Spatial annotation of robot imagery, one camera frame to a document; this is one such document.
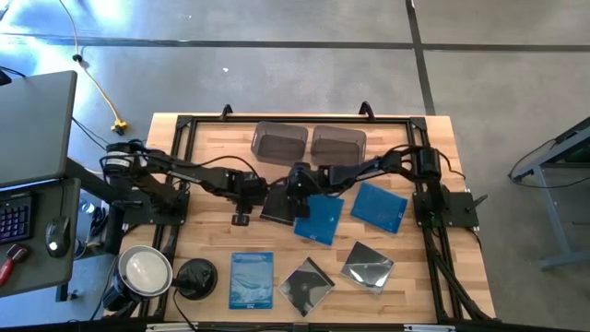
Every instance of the cable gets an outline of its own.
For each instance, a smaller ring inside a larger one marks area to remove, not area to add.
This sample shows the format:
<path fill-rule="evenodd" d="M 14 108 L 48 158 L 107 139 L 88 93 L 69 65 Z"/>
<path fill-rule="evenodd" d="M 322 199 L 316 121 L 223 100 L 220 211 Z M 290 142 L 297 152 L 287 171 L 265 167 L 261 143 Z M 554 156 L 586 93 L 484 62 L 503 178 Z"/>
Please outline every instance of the cable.
<path fill-rule="evenodd" d="M 59 181 L 60 186 L 62 187 L 62 200 L 59 203 L 59 215 L 62 215 L 62 212 L 64 210 L 64 196 L 65 196 L 65 189 L 64 189 L 64 184 L 62 184 L 62 181 Z"/>
<path fill-rule="evenodd" d="M 5 67 L 5 66 L 3 66 L 3 65 L 0 65 L 0 69 L 4 70 L 4 71 L 6 71 L 6 72 L 8 72 L 8 73 L 10 73 L 10 74 L 19 75 L 20 77 L 26 77 L 26 75 L 25 75 L 25 74 L 23 74 L 23 73 L 21 73 L 21 72 L 19 72 L 19 71 L 16 71 L 16 70 L 14 70 L 14 69 L 10 69 L 10 68 L 8 68 L 8 67 Z"/>
<path fill-rule="evenodd" d="M 260 176 L 258 175 L 258 173 L 256 172 L 256 170 L 254 169 L 254 167 L 248 161 L 246 161 L 246 160 L 244 160 L 244 159 L 242 159 L 242 158 L 240 158 L 238 156 L 221 156 L 221 157 L 217 157 L 217 158 L 214 158 L 212 160 L 205 161 L 203 163 L 196 164 L 196 165 L 191 165 L 191 166 L 201 167 L 201 166 L 208 165 L 208 164 L 210 164 L 212 162 L 215 162 L 217 160 L 223 160 L 223 159 L 235 159 L 235 160 L 239 160 L 239 161 L 243 162 L 244 164 L 246 164 L 246 166 L 248 166 L 248 168 L 250 169 L 250 171 L 252 171 L 252 173 L 254 173 L 254 175 L 256 175 L 257 178 L 260 178 Z"/>
<path fill-rule="evenodd" d="M 174 291 L 174 294 L 172 295 L 172 300 L 174 301 L 174 305 L 176 306 L 176 310 L 178 310 L 178 313 L 183 317 L 184 322 L 186 322 L 186 324 L 188 325 L 188 328 L 190 328 L 194 332 L 207 332 L 207 331 L 208 332 L 262 332 L 262 331 L 290 331 L 291 330 L 289 328 L 289 326 L 261 326 L 261 327 L 244 328 L 244 329 L 199 327 L 197 329 L 197 327 L 195 327 L 193 322 L 191 322 L 191 320 L 188 319 L 186 314 L 184 314 L 184 312 L 181 310 L 181 307 L 176 302 L 176 294 L 177 293 L 178 293 L 178 289 L 176 289 Z"/>
<path fill-rule="evenodd" d="M 542 185 L 533 185 L 533 184 L 522 184 L 522 183 L 520 183 L 520 182 L 516 181 L 516 180 L 514 179 L 514 177 L 513 177 L 514 170 L 516 170 L 516 167 L 517 167 L 517 166 L 518 166 L 518 165 L 519 165 L 519 164 L 520 164 L 520 163 L 521 163 L 521 162 L 522 162 L 522 161 L 523 161 L 523 160 L 524 160 L 526 157 L 529 157 L 529 156 L 530 156 L 530 155 L 532 155 L 533 153 L 535 153 L 535 152 L 539 151 L 540 149 L 542 149 L 543 147 L 545 147 L 545 146 L 546 146 L 548 143 L 550 143 L 550 142 L 554 142 L 554 144 L 551 146 L 551 148 L 550 148 L 550 149 L 552 149 L 553 147 L 555 147 L 555 146 L 556 146 L 556 143 L 557 143 L 557 141 L 556 141 L 556 139 L 555 139 L 555 138 L 552 138 L 552 139 L 550 139 L 550 140 L 546 141 L 545 143 L 541 144 L 541 145 L 540 145 L 538 148 L 535 148 L 534 150 L 532 150 L 532 151 L 528 152 L 527 154 L 525 154 L 525 155 L 524 155 L 524 156 L 523 156 L 521 159 L 519 159 L 519 160 L 518 160 L 518 161 L 517 161 L 517 162 L 514 164 L 514 166 L 512 167 L 512 169 L 510 170 L 510 172 L 508 173 L 508 178 L 510 179 L 510 181 L 511 181 L 513 184 L 520 185 L 520 186 L 523 186 L 523 187 L 526 187 L 526 188 L 536 188 L 536 189 L 559 189 L 559 188 L 565 188 L 565 187 L 569 187 L 569 186 L 572 186 L 572 185 L 575 185 L 575 184 L 580 184 L 580 183 L 582 183 L 582 182 L 584 182 L 584 181 L 590 180 L 590 176 L 588 176 L 588 177 L 585 177 L 585 178 L 583 178 L 583 179 L 580 179 L 580 180 L 574 181 L 574 182 L 572 182 L 572 183 L 569 183 L 569 184 L 558 184 L 558 185 L 548 185 L 548 186 L 542 186 Z"/>
<path fill-rule="evenodd" d="M 178 306 L 178 303 L 176 302 L 176 294 L 178 293 L 178 289 L 176 289 L 174 291 L 174 294 L 172 295 L 172 300 L 174 301 L 174 305 L 176 306 L 176 310 L 178 310 L 179 314 L 184 318 L 184 321 L 186 322 L 186 324 L 188 324 L 188 327 L 193 330 L 194 332 L 199 332 L 196 330 L 196 327 L 193 325 L 193 323 L 188 319 L 188 317 L 183 313 L 183 311 L 181 310 L 181 307 Z"/>
<path fill-rule="evenodd" d="M 402 160 L 402 165 L 405 163 L 409 163 L 410 165 L 412 165 L 412 167 L 414 167 L 414 163 L 412 162 L 412 160 Z"/>
<path fill-rule="evenodd" d="M 72 116 L 72 121 L 74 121 L 76 123 L 76 125 L 83 127 L 84 129 L 86 129 L 86 131 L 88 131 L 89 133 L 91 133 L 93 136 L 95 136 L 96 138 L 98 138 L 99 140 L 101 140 L 102 142 L 104 142 L 104 144 L 106 145 L 110 145 L 111 142 L 109 142 L 108 140 L 100 137 L 99 135 L 97 135 L 95 132 L 93 132 L 92 130 L 90 130 L 88 127 L 86 127 L 84 124 L 82 124 L 81 122 L 79 122 L 75 117 Z M 129 142 L 139 142 L 143 145 L 143 142 L 139 139 L 132 139 Z"/>
<path fill-rule="evenodd" d="M 481 240 L 479 239 L 479 235 L 475 231 L 473 231 L 473 229 L 471 229 L 469 227 L 466 227 L 466 230 L 469 231 L 470 233 L 472 233 L 476 237 L 476 240 L 478 240 L 478 244 L 479 244 L 479 251 L 481 251 Z"/>
<path fill-rule="evenodd" d="M 287 180 L 287 176 L 283 176 L 283 177 L 281 177 L 281 178 L 278 178 L 278 179 L 276 179 L 275 181 L 273 181 L 273 182 L 271 182 L 270 184 L 268 184 L 266 187 L 267 187 L 267 188 L 270 188 L 270 187 L 272 187 L 273 185 L 275 185 L 275 184 L 278 184 L 278 183 L 281 183 L 281 182 L 283 182 L 283 181 L 285 181 L 285 180 Z"/>
<path fill-rule="evenodd" d="M 387 152 L 384 153 L 384 156 L 386 156 L 390 152 L 394 151 L 396 148 L 410 148 L 410 147 L 417 147 L 417 146 L 416 145 L 411 145 L 411 144 L 400 144 L 398 146 L 395 146 L 393 148 L 388 149 Z"/>
<path fill-rule="evenodd" d="M 91 321 L 94 320 L 94 317 L 96 317 L 96 314 L 99 312 L 100 305 L 102 304 L 102 296 L 104 296 L 104 293 L 106 293 L 107 289 L 109 288 L 109 281 L 111 280 L 112 272 L 114 271 L 114 267 L 117 265 L 118 261 L 119 256 L 116 256 L 112 261 L 111 268 L 109 269 L 109 274 L 107 275 L 107 282 L 104 284 L 104 289 L 102 290 L 102 294 L 99 298 L 99 303 L 96 305 L 96 309 L 94 309 L 94 313 L 92 313 L 92 317 L 89 319 Z"/>
<path fill-rule="evenodd" d="M 459 175 L 461 175 L 463 177 L 463 180 L 465 180 L 466 177 L 461 172 L 458 172 L 458 171 L 454 171 L 453 170 L 453 168 L 451 167 L 451 161 L 449 160 L 449 158 L 446 155 L 444 155 L 444 153 L 442 153 L 440 151 L 439 151 L 439 153 L 446 160 L 446 164 L 449 166 L 449 172 L 453 172 L 455 174 L 459 174 Z"/>
<path fill-rule="evenodd" d="M 111 130 L 116 131 L 117 134 L 122 136 L 124 134 L 124 130 L 127 128 L 127 123 L 125 121 L 121 120 L 121 117 L 119 117 L 119 113 L 115 109 L 114 105 L 112 104 L 112 102 L 109 99 L 109 97 L 107 96 L 107 94 L 104 92 L 104 90 L 100 86 L 99 82 L 97 82 L 96 79 L 94 79 L 94 77 L 82 65 L 82 61 L 84 61 L 84 59 L 82 58 L 82 55 L 80 55 L 80 53 L 78 51 L 76 24 L 74 23 L 74 19 L 72 18 L 72 15 L 70 14 L 69 10 L 67 10 L 67 7 L 64 5 L 64 2 L 62 0 L 58 0 L 58 1 L 62 5 L 62 7 L 64 8 L 65 13 L 67 14 L 67 17 L 70 19 L 70 23 L 72 25 L 72 31 L 74 32 L 74 47 L 76 50 L 76 54 L 74 54 L 72 59 L 74 59 L 74 61 L 78 64 L 78 66 L 84 71 L 84 73 L 86 73 L 86 75 L 88 76 L 90 81 L 92 81 L 92 83 L 94 84 L 96 89 L 99 91 L 102 98 L 109 104 L 109 107 L 111 107 L 112 115 L 114 115 L 114 125 L 111 127 Z"/>
<path fill-rule="evenodd" d="M 92 137 L 92 136 L 90 135 L 90 133 L 87 131 L 87 129 L 85 129 L 85 127 L 84 127 L 84 126 L 82 126 L 82 124 L 81 124 L 81 123 L 79 123 L 79 122 L 78 122 L 76 119 L 74 119 L 74 118 L 72 118 L 72 121 L 74 121 L 74 124 L 76 124 L 76 125 L 77 125 L 77 126 L 80 128 L 80 130 L 82 130 L 82 132 L 83 132 L 84 134 L 86 134 L 86 136 L 88 136 L 88 138 L 90 138 L 90 139 L 92 140 L 92 142 L 96 143 L 96 145 L 98 145 L 98 146 L 99 146 L 100 148 L 102 148 L 103 150 L 105 150 L 105 151 L 107 150 L 107 149 L 106 149 L 106 148 L 105 148 L 105 147 L 104 147 L 104 146 L 103 146 L 101 143 L 99 143 L 99 142 L 98 142 L 96 139 L 94 139 L 94 137 Z"/>
<path fill-rule="evenodd" d="M 90 222 L 90 231 L 88 232 L 87 242 L 90 238 L 94 238 L 100 235 L 104 227 L 107 225 L 109 219 L 109 213 L 106 208 L 98 207 L 92 211 L 92 221 Z"/>
<path fill-rule="evenodd" d="M 73 160 L 73 161 L 75 161 L 75 162 L 77 162 L 78 164 L 82 165 L 82 163 L 81 163 L 80 161 L 78 161 L 78 160 L 74 159 L 73 157 L 68 157 L 68 158 L 69 158 L 69 159 L 71 159 L 71 160 Z M 88 172 L 91 172 L 91 173 L 94 173 L 94 174 L 96 174 L 96 175 L 102 175 L 102 172 L 99 172 L 99 171 L 94 171 L 94 170 L 91 170 L 90 168 L 86 168 L 86 167 L 84 167 L 84 169 L 85 169 L 86 171 L 88 171 Z"/>
<path fill-rule="evenodd" d="M 307 172 L 303 172 L 303 174 L 305 174 L 305 176 L 307 176 L 307 178 L 313 182 L 313 184 L 318 188 L 318 190 L 320 191 L 320 193 L 322 193 L 322 195 L 324 195 L 328 198 L 338 198 L 342 194 L 344 194 L 348 189 L 350 189 L 350 187 L 352 187 L 352 185 L 354 185 L 354 183 L 353 183 L 353 184 L 347 186 L 345 189 L 340 190 L 336 195 L 330 195 L 324 190 L 324 188 L 322 188 L 322 186 L 319 183 L 317 183 L 317 181 L 315 181 L 315 179 L 312 178 L 312 176 L 310 174 L 308 174 Z"/>

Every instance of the concrete floor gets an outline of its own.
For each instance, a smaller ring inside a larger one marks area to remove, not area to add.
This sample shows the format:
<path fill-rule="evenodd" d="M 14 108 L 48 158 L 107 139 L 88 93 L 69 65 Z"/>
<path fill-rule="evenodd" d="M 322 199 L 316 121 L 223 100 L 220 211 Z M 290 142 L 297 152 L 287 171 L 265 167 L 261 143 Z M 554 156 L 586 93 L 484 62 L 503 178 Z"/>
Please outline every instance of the concrete floor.
<path fill-rule="evenodd" d="M 81 36 L 412 41 L 403 0 L 65 3 Z M 590 44 L 590 2 L 584 0 L 414 3 L 424 42 Z M 57 1 L 12 3 L 0 21 L 0 65 L 28 75 L 75 68 L 73 47 L 7 33 L 70 36 Z M 411 50 L 92 46 L 84 47 L 83 55 L 131 124 L 129 138 L 147 136 L 154 112 L 220 112 L 225 103 L 238 113 L 355 113 L 367 100 L 380 114 L 425 113 Z M 539 258 L 558 252 L 549 217 L 540 193 L 510 185 L 506 173 L 527 151 L 588 116 L 590 53 L 426 52 L 425 61 L 436 113 L 452 116 L 467 184 L 476 195 L 490 195 L 478 214 L 498 317 L 589 330 L 590 265 L 538 270 Z M 112 116 L 106 104 L 82 75 L 75 116 L 108 140 L 120 139 L 109 130 Z M 101 151 L 75 127 L 69 154 L 98 168 Z M 555 184 L 570 180 L 551 179 Z M 555 192 L 579 197 L 589 190 L 590 183 Z M 586 211 L 572 214 L 560 208 L 568 222 L 587 218 Z M 582 239 L 576 245 L 587 246 L 590 227 L 573 232 Z M 53 290 L 0 299 L 0 326 L 89 319 L 109 265 L 109 257 L 75 263 L 71 288 L 82 294 L 75 302 L 54 303 Z"/>

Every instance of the wooden tabletop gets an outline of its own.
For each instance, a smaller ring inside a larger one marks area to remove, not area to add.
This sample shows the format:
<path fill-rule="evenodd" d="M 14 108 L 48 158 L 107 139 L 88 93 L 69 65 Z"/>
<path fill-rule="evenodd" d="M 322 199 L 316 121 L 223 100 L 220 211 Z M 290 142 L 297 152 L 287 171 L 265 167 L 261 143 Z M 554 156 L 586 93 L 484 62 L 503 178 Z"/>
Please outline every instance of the wooden tabletop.
<path fill-rule="evenodd" d="M 147 145 L 170 153 L 176 113 L 154 114 Z M 446 154 L 453 168 L 461 171 L 451 119 L 448 116 L 426 116 L 429 138 L 433 147 Z M 305 125 L 310 137 L 315 124 Z M 407 143 L 406 129 L 391 124 L 331 124 L 362 130 L 367 134 L 366 158 L 385 153 L 389 148 Z M 256 168 L 269 182 L 285 176 L 289 170 L 258 162 L 250 151 L 255 124 L 199 124 L 192 162 L 206 161 L 222 155 L 240 156 Z M 310 142 L 305 161 L 311 162 Z M 184 155 L 181 144 L 179 156 Z M 237 160 L 222 160 L 215 165 L 246 170 Z M 442 182 L 451 191 L 465 190 L 463 179 L 442 167 Z M 388 174 L 369 183 L 410 199 L 414 184 L 399 175 Z M 241 322 L 315 322 L 315 323 L 432 323 L 435 322 L 431 282 L 421 230 L 416 226 L 412 204 L 407 205 L 398 234 L 373 227 L 350 216 L 359 184 L 341 196 L 344 208 L 332 246 L 301 238 L 293 228 L 259 218 L 255 208 L 250 226 L 230 224 L 235 207 L 224 198 L 212 196 L 198 185 L 191 187 L 191 203 L 187 222 L 182 226 L 174 260 L 174 271 L 191 258 L 206 258 L 218 269 L 218 285 L 213 293 L 199 302 L 177 296 L 178 304 L 193 321 Z M 124 248 L 136 244 L 151 245 L 153 226 L 141 226 L 124 238 Z M 481 252 L 473 234 L 463 229 L 449 229 L 449 239 L 455 274 L 479 307 L 490 316 L 494 310 Z M 380 296 L 373 295 L 340 275 L 349 251 L 356 241 L 370 246 L 394 260 L 391 276 Z M 242 251 L 272 251 L 274 253 L 274 283 L 279 285 L 306 257 L 313 261 L 335 282 L 336 286 L 305 318 L 291 306 L 275 288 L 272 310 L 230 310 L 230 256 Z M 448 289 L 441 275 L 442 292 L 447 313 L 451 314 Z M 182 321 L 169 298 L 167 321 Z"/>

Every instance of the black cable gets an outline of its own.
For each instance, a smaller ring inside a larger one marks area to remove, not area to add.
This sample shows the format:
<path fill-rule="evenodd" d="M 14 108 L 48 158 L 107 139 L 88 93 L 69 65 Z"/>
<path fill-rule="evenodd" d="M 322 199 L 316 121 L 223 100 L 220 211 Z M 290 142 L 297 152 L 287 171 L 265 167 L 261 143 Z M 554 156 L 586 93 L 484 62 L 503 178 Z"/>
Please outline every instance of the black cable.
<path fill-rule="evenodd" d="M 281 178 L 276 179 L 275 181 L 271 182 L 270 184 L 268 184 L 266 186 L 266 188 L 271 188 L 272 186 L 274 186 L 275 184 L 281 183 L 283 181 L 287 180 L 287 176 L 283 176 Z"/>
<path fill-rule="evenodd" d="M 112 272 L 114 271 L 114 267 L 117 265 L 118 261 L 119 261 L 119 256 L 116 256 L 112 261 L 111 268 L 109 269 L 109 274 L 107 275 L 107 282 L 105 282 L 104 289 L 102 290 L 102 294 L 100 295 L 100 298 L 99 298 L 99 303 L 96 305 L 96 309 L 94 309 L 94 313 L 92 313 L 92 317 L 89 319 L 91 321 L 94 320 L 94 317 L 96 317 L 96 314 L 99 312 L 100 305 L 102 304 L 102 297 L 104 296 L 104 293 L 106 293 L 107 289 L 109 288 L 109 284 L 110 284 L 109 281 L 111 280 Z"/>
<path fill-rule="evenodd" d="M 195 327 L 193 325 L 193 323 L 191 322 L 190 319 L 188 319 L 188 317 L 186 316 L 186 314 L 184 314 L 184 312 L 181 310 L 181 307 L 178 305 L 178 303 L 176 302 L 176 294 L 178 293 L 178 289 L 176 289 L 174 291 L 174 294 L 172 295 L 172 300 L 174 301 L 174 305 L 176 306 L 176 310 L 178 310 L 178 313 L 183 317 L 184 322 L 186 322 L 186 324 L 188 325 L 188 327 L 194 331 L 194 332 L 262 332 L 262 331 L 268 331 L 268 330 L 272 330 L 272 331 L 290 331 L 289 326 L 261 326 L 261 327 L 255 327 L 255 328 L 244 328 L 244 329 L 227 329 L 227 328 L 207 328 L 207 327 L 199 327 L 197 329 L 197 327 Z"/>
<path fill-rule="evenodd" d="M 23 73 L 21 73 L 19 71 L 16 71 L 14 69 L 7 68 L 7 67 L 5 67 L 3 65 L 0 65 L 0 69 L 6 71 L 7 73 L 13 74 L 13 75 L 19 75 L 20 77 L 26 77 L 25 74 L 23 74 Z"/>
<path fill-rule="evenodd" d="M 184 190 L 179 190 L 179 192 L 176 195 L 176 198 L 174 198 L 174 200 L 178 199 L 182 194 L 188 193 L 190 189 L 191 189 L 191 183 L 190 182 L 187 182 L 186 183 L 186 188 L 184 188 Z"/>
<path fill-rule="evenodd" d="M 188 324 L 188 327 L 190 329 L 192 329 L 194 332 L 199 332 L 196 330 L 196 327 L 193 325 L 193 323 L 188 319 L 188 317 L 183 313 L 183 311 L 181 310 L 181 307 L 178 306 L 178 303 L 176 302 L 176 294 L 178 293 L 178 289 L 176 289 L 174 291 L 174 294 L 172 295 L 172 300 L 174 301 L 174 305 L 176 306 L 176 310 L 178 310 L 179 314 L 184 318 L 184 321 L 186 322 L 186 324 Z"/>
<path fill-rule="evenodd" d="M 248 161 L 246 161 L 246 160 L 244 160 L 244 159 L 242 159 L 242 158 L 240 158 L 238 156 L 221 156 L 221 157 L 217 157 L 217 158 L 214 158 L 212 160 L 209 160 L 209 161 L 205 161 L 205 162 L 196 164 L 194 166 L 195 167 L 201 167 L 201 166 L 208 165 L 208 164 L 210 164 L 212 162 L 215 162 L 217 160 L 224 160 L 224 159 L 235 159 L 235 160 L 239 160 L 239 161 L 243 162 L 244 164 L 246 164 L 246 166 L 248 166 L 248 168 L 250 169 L 250 171 L 252 171 L 252 173 L 254 173 L 254 175 L 256 175 L 257 178 L 260 178 L 260 176 L 258 175 L 258 173 L 256 172 L 256 170 L 254 169 L 254 166 L 252 166 Z"/>
<path fill-rule="evenodd" d="M 92 211 L 92 221 L 90 222 L 90 237 L 99 236 L 109 220 L 109 214 L 106 208 L 97 207 Z"/>
<path fill-rule="evenodd" d="M 582 183 L 582 182 L 584 182 L 584 181 L 590 180 L 590 176 L 588 176 L 588 177 L 585 177 L 585 178 L 583 178 L 583 179 L 580 179 L 580 180 L 574 181 L 574 182 L 572 182 L 572 183 L 569 183 L 569 184 L 558 184 L 558 185 L 548 185 L 548 186 L 542 186 L 542 185 L 533 185 L 533 184 L 522 184 L 522 183 L 520 183 L 520 182 L 516 181 L 516 180 L 514 179 L 514 177 L 513 177 L 514 170 L 516 170 L 516 167 L 517 167 L 517 166 L 518 166 L 518 165 L 519 165 L 519 164 L 520 164 L 520 163 L 521 163 L 521 162 L 522 162 L 522 161 L 523 161 L 523 160 L 524 160 L 526 157 L 529 157 L 529 156 L 530 156 L 530 155 L 532 155 L 533 153 L 535 153 L 535 152 L 539 151 L 540 149 L 542 149 L 543 147 L 545 147 L 545 146 L 546 146 L 548 143 L 550 143 L 550 142 L 554 142 L 554 144 L 551 146 L 551 148 L 553 148 L 553 147 L 555 147 L 555 146 L 557 145 L 557 144 L 556 144 L 556 143 L 557 143 L 556 139 L 555 139 L 555 138 L 552 138 L 552 139 L 550 139 L 550 140 L 546 141 L 545 143 L 541 144 L 541 145 L 540 145 L 538 148 L 535 148 L 534 150 L 532 150 L 532 151 L 528 152 L 527 154 L 525 154 L 525 155 L 524 155 L 524 156 L 523 156 L 521 159 L 519 159 L 519 160 L 518 160 L 518 161 L 517 161 L 517 162 L 514 164 L 514 166 L 512 167 L 512 169 L 510 170 L 510 172 L 508 173 L 508 178 L 510 179 L 510 181 L 511 181 L 513 184 L 520 185 L 520 186 L 523 186 L 523 187 L 526 187 L 526 188 L 536 188 L 536 189 L 558 189 L 558 188 L 565 188 L 565 187 L 569 187 L 569 186 L 572 186 L 572 185 L 575 185 L 575 184 L 580 184 L 580 183 Z"/>
<path fill-rule="evenodd" d="M 470 233 L 472 233 L 473 236 L 476 237 L 476 240 L 478 240 L 478 244 L 479 244 L 479 251 L 481 251 L 481 240 L 479 239 L 479 235 L 475 231 L 473 231 L 473 229 L 471 229 L 469 227 L 466 227 L 466 230 L 469 231 Z"/>
<path fill-rule="evenodd" d="M 235 160 L 240 160 L 243 163 L 245 163 L 248 166 L 248 168 L 250 168 L 250 170 L 252 171 L 252 173 L 257 178 L 260 178 L 260 176 L 258 175 L 258 173 L 256 172 L 256 170 L 254 169 L 254 167 L 250 163 L 248 163 L 248 161 L 246 161 L 246 160 L 244 160 L 244 159 L 242 159 L 240 157 L 237 157 L 237 156 L 221 156 L 221 157 L 217 157 L 217 158 L 214 158 L 212 160 L 209 160 L 209 161 L 205 161 L 205 162 L 200 163 L 200 164 L 193 164 L 191 162 L 180 162 L 179 160 L 177 160 L 177 161 L 170 161 L 170 160 L 168 160 L 166 158 L 162 158 L 160 156 L 149 156 L 149 155 L 141 155 L 141 154 L 121 154 L 121 155 L 117 155 L 117 156 L 105 156 L 105 157 L 102 157 L 102 158 L 99 159 L 99 164 L 100 164 L 100 167 L 102 168 L 102 170 L 104 171 L 104 161 L 105 160 L 118 159 L 118 160 L 129 161 L 127 159 L 128 157 L 133 157 L 133 158 L 135 158 L 135 157 L 153 158 L 155 160 L 169 162 L 171 164 L 174 164 L 174 165 L 177 165 L 177 166 L 182 166 L 182 167 L 202 167 L 204 165 L 207 165 L 209 163 L 212 163 L 212 162 L 215 162 L 215 161 L 218 161 L 218 160 L 222 160 L 222 159 L 235 159 Z"/>
<path fill-rule="evenodd" d="M 402 165 L 404 163 L 409 163 L 410 165 L 412 165 L 412 167 L 414 167 L 414 162 L 412 162 L 412 160 L 402 160 Z"/>
<path fill-rule="evenodd" d="M 62 183 L 62 181 L 59 181 L 60 186 L 62 187 L 62 198 L 61 201 L 59 203 L 59 215 L 62 215 L 62 212 L 64 210 L 64 196 L 65 196 L 65 189 L 64 189 L 64 184 Z"/>
<path fill-rule="evenodd" d="M 107 150 L 101 143 L 99 143 L 96 139 L 94 139 L 94 137 L 92 137 L 89 132 L 86 131 L 86 129 L 84 129 L 82 127 L 82 125 L 80 125 L 80 123 L 76 120 L 74 120 L 74 118 L 72 118 L 72 120 L 74 121 L 74 124 L 76 124 L 80 130 L 82 130 L 82 132 L 84 132 L 84 134 L 86 134 L 86 136 L 88 136 L 88 138 L 90 138 L 94 143 L 96 143 L 96 145 L 98 145 L 100 148 L 102 148 L 103 150 Z"/>
<path fill-rule="evenodd" d="M 322 195 L 324 195 L 324 196 L 326 196 L 328 198 L 337 198 L 337 197 L 340 197 L 340 195 L 344 194 L 344 192 L 347 191 L 350 188 L 350 185 L 349 185 L 348 188 L 339 191 L 336 195 L 330 195 L 330 194 L 328 194 L 324 190 L 324 188 L 322 188 L 322 186 L 319 183 L 317 183 L 317 181 L 315 181 L 315 179 L 313 179 L 313 177 L 310 174 L 308 174 L 307 172 L 302 172 L 302 173 L 305 174 L 305 176 L 307 176 L 307 178 L 310 179 L 313 182 L 313 184 L 317 187 L 317 189 L 320 191 L 320 193 Z"/>
<path fill-rule="evenodd" d="M 451 161 L 449 160 L 449 158 L 446 155 L 444 155 L 444 153 L 442 153 L 440 151 L 439 151 L 439 153 L 446 160 L 446 164 L 449 166 L 449 172 L 453 172 L 455 174 L 459 174 L 459 175 L 461 175 L 461 177 L 463 177 L 463 180 L 465 180 L 466 177 L 461 172 L 458 172 L 458 171 L 454 171 L 453 170 L 453 168 L 451 167 Z"/>
<path fill-rule="evenodd" d="M 387 150 L 387 152 L 384 153 L 383 156 L 387 156 L 389 153 L 393 152 L 395 149 L 397 148 L 411 148 L 411 147 L 417 147 L 417 145 L 411 145 L 411 144 L 400 144 L 398 146 L 395 146 L 393 148 L 390 148 Z"/>
<path fill-rule="evenodd" d="M 81 122 L 79 122 L 75 117 L 72 117 L 72 121 L 74 121 L 76 123 L 76 125 L 83 127 L 84 129 L 86 129 L 86 131 L 88 131 L 89 133 L 91 133 L 93 136 L 95 136 L 96 138 L 98 138 L 99 140 L 101 140 L 102 142 L 104 142 L 104 144 L 109 145 L 111 144 L 109 141 L 107 141 L 106 139 L 100 137 L 99 135 L 97 135 L 95 132 L 93 132 L 92 130 L 90 130 L 88 127 L 86 127 L 84 124 L 82 124 Z M 129 142 L 138 142 L 139 144 L 141 144 L 143 146 L 143 142 L 139 139 L 132 139 Z"/>

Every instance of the yellow cable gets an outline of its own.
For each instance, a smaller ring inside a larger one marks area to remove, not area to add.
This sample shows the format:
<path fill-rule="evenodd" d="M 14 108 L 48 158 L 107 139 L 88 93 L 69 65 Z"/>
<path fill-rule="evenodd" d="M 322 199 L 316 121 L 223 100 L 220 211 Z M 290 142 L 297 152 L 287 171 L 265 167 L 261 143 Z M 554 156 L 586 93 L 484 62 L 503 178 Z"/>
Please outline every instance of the yellow cable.
<path fill-rule="evenodd" d="M 58 1 L 62 5 L 62 7 L 64 8 L 65 13 L 67 14 L 67 16 L 70 19 L 70 23 L 72 24 L 72 30 L 74 31 L 74 44 L 75 44 L 75 48 L 76 48 L 76 55 L 78 55 L 79 53 L 77 51 L 77 30 L 76 30 L 76 24 L 74 24 L 74 19 L 72 18 L 72 15 L 70 14 L 69 10 L 67 10 L 67 7 L 64 5 L 64 2 L 62 0 L 58 0 Z M 102 96 L 102 98 L 111 107 L 112 115 L 114 115 L 115 124 L 116 125 L 120 125 L 120 126 L 123 127 L 123 129 L 125 129 L 127 127 L 127 123 L 125 121 L 121 120 L 121 118 L 119 117 L 119 114 L 117 113 L 117 110 L 114 108 L 114 105 L 112 104 L 112 102 L 109 99 L 109 97 L 107 97 L 107 94 L 104 93 L 104 90 L 100 87 L 99 83 L 96 81 L 96 79 L 94 79 L 94 77 L 92 77 L 92 75 L 82 65 L 81 62 L 79 62 L 79 61 L 76 61 L 76 62 L 78 63 L 78 65 L 80 66 L 80 68 L 82 68 L 82 70 L 84 71 L 84 73 L 86 73 L 86 75 L 88 76 L 88 78 L 90 78 L 90 80 L 92 81 L 92 83 L 94 83 L 94 86 L 100 92 L 100 95 Z"/>

